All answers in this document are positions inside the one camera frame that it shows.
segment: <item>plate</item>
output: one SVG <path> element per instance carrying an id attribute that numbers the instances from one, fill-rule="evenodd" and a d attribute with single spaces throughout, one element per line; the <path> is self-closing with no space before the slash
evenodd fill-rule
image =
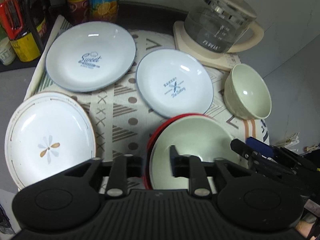
<path id="1" fill-rule="evenodd" d="M 140 61 L 136 75 L 143 99 L 162 116 L 204 114 L 211 106 L 210 76 L 189 54 L 175 49 L 153 51 Z"/>
<path id="2" fill-rule="evenodd" d="M 45 66 L 58 86 L 88 92 L 119 80 L 131 67 L 135 54 L 135 42 L 124 28 L 88 22 L 68 29 L 53 42 Z"/>
<path id="3" fill-rule="evenodd" d="M 175 145 L 179 155 L 195 155 L 203 162 L 225 158 L 248 168 L 248 162 L 230 148 L 233 137 L 216 121 L 205 116 L 187 116 L 170 124 L 156 141 L 150 160 L 153 189 L 188 189 L 187 178 L 172 176 L 169 148 Z"/>
<path id="4" fill-rule="evenodd" d="M 90 120 L 70 97 L 43 92 L 24 101 L 10 119 L 4 153 L 22 189 L 95 157 Z"/>

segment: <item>metal screw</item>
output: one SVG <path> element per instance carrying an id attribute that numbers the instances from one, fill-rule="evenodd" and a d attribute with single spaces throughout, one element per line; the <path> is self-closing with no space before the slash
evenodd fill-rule
<path id="1" fill-rule="evenodd" d="M 223 160 L 224 160 L 224 158 L 222 158 L 222 157 L 217 157 L 217 158 L 213 159 L 213 161 L 223 161 Z"/>
<path id="2" fill-rule="evenodd" d="M 121 196 L 123 191 L 119 188 L 111 188 L 107 191 L 107 194 L 111 197 L 119 197 Z"/>
<path id="3" fill-rule="evenodd" d="M 206 188 L 197 188 L 195 190 L 195 195 L 199 196 L 199 197 L 205 197 L 207 195 L 210 194 L 210 191 L 207 190 Z"/>

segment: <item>plate rim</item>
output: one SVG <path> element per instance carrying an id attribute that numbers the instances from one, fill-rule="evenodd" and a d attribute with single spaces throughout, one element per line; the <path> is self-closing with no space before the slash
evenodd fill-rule
<path id="1" fill-rule="evenodd" d="M 94 129 L 93 129 L 93 125 L 91 123 L 91 120 L 89 119 L 89 116 L 87 115 L 87 113 L 84 111 L 84 109 L 82 108 L 82 106 L 75 101 L 73 98 L 71 98 L 70 96 L 61 93 L 61 92 L 54 92 L 54 91 L 43 91 L 40 93 L 37 93 L 31 97 L 29 97 L 28 99 L 26 99 L 25 101 L 23 101 L 17 108 L 16 110 L 13 112 L 12 116 L 10 117 L 7 129 L 6 129 L 6 133 L 5 133 L 5 139 L 4 139 L 4 156 L 5 156 L 5 160 L 6 160 L 6 164 L 9 170 L 9 173 L 11 175 L 11 178 L 13 179 L 13 181 L 15 182 L 15 184 L 17 185 L 19 190 L 22 190 L 23 188 L 25 188 L 26 186 L 22 183 L 22 181 L 20 180 L 19 176 L 17 175 L 15 169 L 14 171 L 11 169 L 10 166 L 10 161 L 12 161 L 11 159 L 9 159 L 9 153 L 8 153 L 8 146 L 9 146 L 9 133 L 10 130 L 12 128 L 13 122 L 14 120 L 12 120 L 15 116 L 21 116 L 23 114 L 23 112 L 19 113 L 19 110 L 21 109 L 21 107 L 27 105 L 32 99 L 34 100 L 35 97 L 38 97 L 40 95 L 39 98 L 43 98 L 46 97 L 48 95 L 46 94 L 58 94 L 59 96 L 63 96 L 65 98 L 68 98 L 70 101 L 72 101 L 75 105 L 77 105 L 80 109 L 80 111 L 82 112 L 81 114 L 83 115 L 83 117 L 85 118 L 85 120 L 87 121 L 88 127 L 90 127 L 90 130 L 92 131 L 92 139 L 93 139 L 93 143 L 94 143 L 94 147 L 93 147 L 93 151 L 92 151 L 92 156 L 91 158 L 96 157 L 97 155 L 97 147 L 96 147 L 96 138 L 94 136 Z"/>
<path id="2" fill-rule="evenodd" d="M 182 118 L 180 118 L 180 119 L 172 122 L 170 125 L 168 125 L 168 126 L 164 129 L 164 131 L 159 135 L 158 139 L 157 139 L 156 142 L 155 142 L 155 145 L 158 144 L 160 137 L 163 135 L 163 133 L 165 132 L 165 130 L 166 130 L 169 126 L 171 126 L 171 125 L 174 124 L 174 123 L 176 124 L 177 122 L 182 122 L 182 120 L 184 120 L 184 119 L 192 119 L 192 118 L 196 118 L 196 119 L 208 118 L 209 121 L 211 121 L 211 122 L 213 122 L 213 123 L 216 123 L 220 128 L 222 128 L 222 129 L 224 130 L 224 132 L 230 137 L 231 140 L 234 139 L 233 135 L 232 135 L 230 132 L 228 132 L 219 122 L 217 122 L 216 120 L 208 117 L 207 115 L 203 115 L 203 114 L 202 114 L 202 115 L 188 115 L 188 116 L 182 117 Z M 152 186 L 153 189 L 157 189 L 157 188 L 155 188 L 155 181 L 153 181 L 153 183 L 151 183 L 151 186 Z"/>
<path id="3" fill-rule="evenodd" d="M 158 51 L 158 50 L 175 50 L 175 51 L 178 51 L 178 52 L 181 52 L 181 53 L 183 53 L 183 54 L 186 54 L 186 55 L 190 56 L 192 59 L 194 59 L 196 62 L 198 62 L 198 63 L 201 65 L 201 67 L 202 67 L 203 70 L 207 73 L 207 75 L 208 75 L 208 77 L 209 77 L 209 79 L 210 79 L 210 75 L 208 74 L 208 72 L 207 72 L 207 70 L 204 68 L 204 66 L 203 66 L 195 57 L 191 56 L 190 54 L 188 54 L 188 53 L 186 53 L 186 52 L 184 52 L 184 51 L 178 50 L 178 49 L 170 49 L 170 48 L 156 49 L 156 50 L 153 50 L 153 51 L 149 52 L 148 54 L 144 55 L 144 56 L 142 57 L 142 59 L 140 60 L 138 66 L 137 66 L 135 78 L 136 78 L 136 81 L 137 81 L 137 90 L 138 90 L 140 96 L 142 97 L 142 99 L 143 99 L 143 101 L 146 103 L 146 105 L 148 105 L 151 109 L 153 109 L 157 114 L 159 114 L 159 115 L 161 115 L 161 116 L 163 116 L 163 117 L 166 117 L 166 118 L 168 118 L 168 119 L 173 118 L 173 117 L 175 117 L 175 116 L 177 116 L 177 115 L 195 113 L 194 111 L 193 111 L 193 112 L 183 112 L 183 113 L 176 114 L 176 115 L 174 115 L 174 116 L 170 116 L 170 115 L 167 115 L 167 114 L 162 113 L 161 111 L 158 111 L 158 110 L 154 109 L 154 108 L 150 105 L 150 103 L 146 100 L 146 98 L 143 96 L 143 94 L 142 94 L 142 92 L 141 92 L 141 90 L 140 90 L 140 88 L 139 88 L 139 85 L 138 85 L 138 69 L 139 69 L 139 66 L 140 66 L 141 62 L 143 61 L 143 59 L 144 59 L 146 56 L 148 56 L 149 54 L 151 54 L 151 53 L 153 53 L 153 52 L 156 52 L 156 51 Z M 213 98 L 214 98 L 214 87 L 213 87 L 213 84 L 212 84 L 212 100 L 211 100 L 211 103 L 210 103 L 209 107 L 206 109 L 206 111 L 204 111 L 204 113 L 197 113 L 197 114 L 205 114 L 205 113 L 209 110 L 210 106 L 212 105 L 212 103 L 213 103 Z"/>
<path id="4" fill-rule="evenodd" d="M 131 64 L 130 64 L 130 66 L 129 66 L 129 67 L 126 69 L 126 71 L 124 72 L 124 74 L 122 74 L 122 75 L 121 75 L 119 78 L 117 78 L 116 80 L 114 80 L 114 81 L 112 81 L 112 82 L 109 82 L 109 83 L 106 83 L 106 85 L 99 86 L 99 87 L 96 87 L 96 88 L 79 89 L 79 90 L 75 90 L 75 89 L 72 89 L 72 88 L 64 87 L 64 86 L 58 84 L 57 82 L 55 82 L 55 81 L 51 78 L 51 76 L 50 76 L 50 74 L 49 74 L 49 72 L 48 72 L 47 57 L 48 57 L 49 51 L 50 51 L 52 45 L 53 45 L 60 37 L 62 37 L 67 31 L 69 31 L 69 30 L 71 30 L 71 29 L 73 29 L 73 28 L 75 28 L 75 27 L 77 27 L 77 26 L 80 26 L 80 25 L 92 24 L 92 23 L 106 23 L 106 24 L 110 24 L 110 25 L 115 25 L 115 26 L 123 29 L 124 31 L 126 31 L 126 32 L 130 35 L 130 37 L 131 37 L 131 39 L 132 39 L 132 41 L 133 41 L 134 47 L 135 47 L 135 53 L 134 53 L 133 60 L 132 60 L 132 62 L 131 62 Z M 103 22 L 103 21 L 94 21 L 94 22 L 86 22 L 86 23 L 78 24 L 78 25 L 76 25 L 76 26 L 73 26 L 73 27 L 67 29 L 67 30 L 64 31 L 61 35 L 59 35 L 59 37 L 56 38 L 56 39 L 54 40 L 54 42 L 50 45 L 50 48 L 48 49 L 47 55 L 45 56 L 44 65 L 45 65 L 45 71 L 46 71 L 47 75 L 49 76 L 49 78 L 50 78 L 57 86 L 65 89 L 65 90 L 67 90 L 67 91 L 85 93 L 85 92 L 91 92 L 91 91 L 96 91 L 96 90 L 102 89 L 102 88 L 104 88 L 104 87 L 107 87 L 107 86 L 109 86 L 109 85 L 117 82 L 117 81 L 118 81 L 119 79 L 121 79 L 121 78 L 128 72 L 128 70 L 132 67 L 132 64 L 133 64 L 133 62 L 134 62 L 134 60 L 135 60 L 135 58 L 136 58 L 136 55 L 137 55 L 137 44 L 136 44 L 136 42 L 134 41 L 134 38 L 132 37 L 132 35 L 130 34 L 130 32 L 129 32 L 128 30 L 126 30 L 125 28 L 123 28 L 123 27 L 121 27 L 121 26 L 119 26 L 119 25 L 117 25 L 117 24 L 114 24 L 114 23 Z"/>

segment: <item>kettle base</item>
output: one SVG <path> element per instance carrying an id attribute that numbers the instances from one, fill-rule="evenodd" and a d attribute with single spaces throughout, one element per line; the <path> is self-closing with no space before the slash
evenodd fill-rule
<path id="1" fill-rule="evenodd" d="M 236 54 L 215 53 L 200 46 L 187 34 L 183 21 L 174 23 L 173 36 L 176 49 L 190 54 L 205 66 L 231 71 L 235 64 L 241 63 Z"/>

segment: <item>bowl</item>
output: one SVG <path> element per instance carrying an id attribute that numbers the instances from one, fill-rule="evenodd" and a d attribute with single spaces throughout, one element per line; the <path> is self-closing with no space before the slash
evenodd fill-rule
<path id="1" fill-rule="evenodd" d="M 175 145 L 179 155 L 195 155 L 201 161 L 225 158 L 248 168 L 247 161 L 230 148 L 233 137 L 215 120 L 191 115 L 171 123 L 157 139 L 150 157 L 153 189 L 187 189 L 187 178 L 172 176 L 169 148 Z"/>
<path id="2" fill-rule="evenodd" d="M 145 186 L 146 189 L 152 189 L 151 186 L 151 181 L 150 181 L 150 172 L 149 172 L 149 164 L 150 164 L 150 157 L 152 154 L 152 149 L 155 146 L 155 143 L 157 141 L 157 139 L 159 138 L 160 134 L 173 122 L 175 122 L 176 120 L 185 117 L 185 116 L 189 116 L 189 115 L 200 115 L 200 114 L 196 114 L 196 113 L 189 113 L 189 114 L 181 114 L 181 115 L 177 115 L 173 118 L 168 119 L 166 122 L 164 122 L 162 125 L 160 125 L 157 130 L 152 134 L 152 136 L 150 137 L 148 144 L 147 144 L 147 162 L 146 162 L 146 169 L 145 169 L 145 174 L 142 176 L 142 180 L 143 180 L 143 184 Z"/>
<path id="3" fill-rule="evenodd" d="M 266 83 L 246 64 L 233 67 L 223 97 L 228 110 L 244 120 L 265 119 L 271 113 L 271 96 Z"/>

